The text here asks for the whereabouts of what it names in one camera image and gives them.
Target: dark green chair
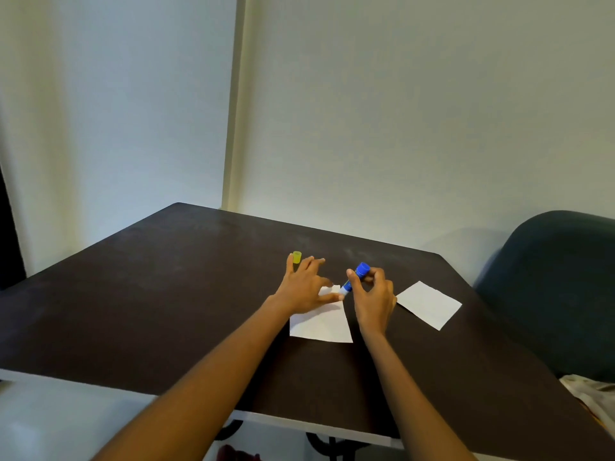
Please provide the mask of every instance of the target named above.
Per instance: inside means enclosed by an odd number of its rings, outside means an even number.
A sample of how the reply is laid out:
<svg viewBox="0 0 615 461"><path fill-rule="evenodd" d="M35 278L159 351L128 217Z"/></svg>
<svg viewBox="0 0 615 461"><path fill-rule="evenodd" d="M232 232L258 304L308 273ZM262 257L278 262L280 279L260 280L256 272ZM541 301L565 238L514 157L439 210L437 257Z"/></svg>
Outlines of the dark green chair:
<svg viewBox="0 0 615 461"><path fill-rule="evenodd" d="M476 290L557 377L615 382L615 220L569 211L530 218Z"/></svg>

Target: paper sheet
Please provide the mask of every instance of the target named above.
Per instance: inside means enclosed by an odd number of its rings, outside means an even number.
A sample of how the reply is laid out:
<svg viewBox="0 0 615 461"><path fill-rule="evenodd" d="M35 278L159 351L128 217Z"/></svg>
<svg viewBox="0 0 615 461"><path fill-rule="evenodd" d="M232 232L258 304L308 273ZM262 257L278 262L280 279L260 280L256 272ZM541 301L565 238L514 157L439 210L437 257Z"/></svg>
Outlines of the paper sheet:
<svg viewBox="0 0 615 461"><path fill-rule="evenodd" d="M320 295L339 293L340 286L323 286ZM342 301L321 305L318 309L290 317L290 335L312 340L352 343L348 319Z"/></svg>
<svg viewBox="0 0 615 461"><path fill-rule="evenodd" d="M420 281L397 294L397 303L438 330L461 307L461 302Z"/></svg>

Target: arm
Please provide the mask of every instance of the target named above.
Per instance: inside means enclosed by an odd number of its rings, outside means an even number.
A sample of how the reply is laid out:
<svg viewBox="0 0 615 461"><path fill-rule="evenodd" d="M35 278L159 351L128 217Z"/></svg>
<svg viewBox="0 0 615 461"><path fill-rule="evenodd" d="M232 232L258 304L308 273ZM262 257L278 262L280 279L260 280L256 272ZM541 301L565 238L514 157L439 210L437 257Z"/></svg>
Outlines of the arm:
<svg viewBox="0 0 615 461"><path fill-rule="evenodd" d="M366 280L374 286L367 293L352 270L347 274L354 292L361 334L376 364L384 395L410 458L415 461L475 461L422 394L386 339L384 332L397 302L393 282L385 279L382 269L372 269Z"/></svg>
<svg viewBox="0 0 615 461"><path fill-rule="evenodd" d="M304 313L338 294L319 296L328 279L317 275L324 259L304 259L286 274L277 292L242 326L111 439L93 461L200 461L248 386L258 364L294 313Z"/></svg>

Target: left hand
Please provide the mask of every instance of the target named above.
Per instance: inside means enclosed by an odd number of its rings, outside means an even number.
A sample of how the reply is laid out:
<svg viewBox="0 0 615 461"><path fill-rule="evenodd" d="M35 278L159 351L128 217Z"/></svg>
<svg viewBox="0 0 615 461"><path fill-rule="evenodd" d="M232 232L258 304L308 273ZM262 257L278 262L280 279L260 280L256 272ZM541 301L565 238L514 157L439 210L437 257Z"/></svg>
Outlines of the left hand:
<svg viewBox="0 0 615 461"><path fill-rule="evenodd" d="M271 298L288 307L291 315L309 312L323 304L342 301L343 297L337 293L318 295L321 287L333 286L331 280L318 276L318 268L323 263L325 259L307 257L301 261L297 271L294 271L293 255L288 255L286 274Z"/></svg>

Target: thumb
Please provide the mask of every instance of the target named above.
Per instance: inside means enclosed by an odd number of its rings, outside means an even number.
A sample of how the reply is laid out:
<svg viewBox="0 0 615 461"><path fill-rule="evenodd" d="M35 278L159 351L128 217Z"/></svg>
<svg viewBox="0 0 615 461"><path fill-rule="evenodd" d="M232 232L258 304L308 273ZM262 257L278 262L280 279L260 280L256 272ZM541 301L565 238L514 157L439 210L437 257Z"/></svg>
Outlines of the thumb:
<svg viewBox="0 0 615 461"><path fill-rule="evenodd" d="M332 302L338 302L338 301L343 301L343 300L344 298L338 293L323 294L322 296L318 297L318 301L321 304L329 304Z"/></svg>
<svg viewBox="0 0 615 461"><path fill-rule="evenodd" d="M346 275L348 275L348 279L350 280L350 284L352 285L352 290L353 291L358 291L359 289L361 291L365 291L363 289L363 286L361 285L361 280L358 278L357 274L354 273L354 271L348 269L346 271Z"/></svg>

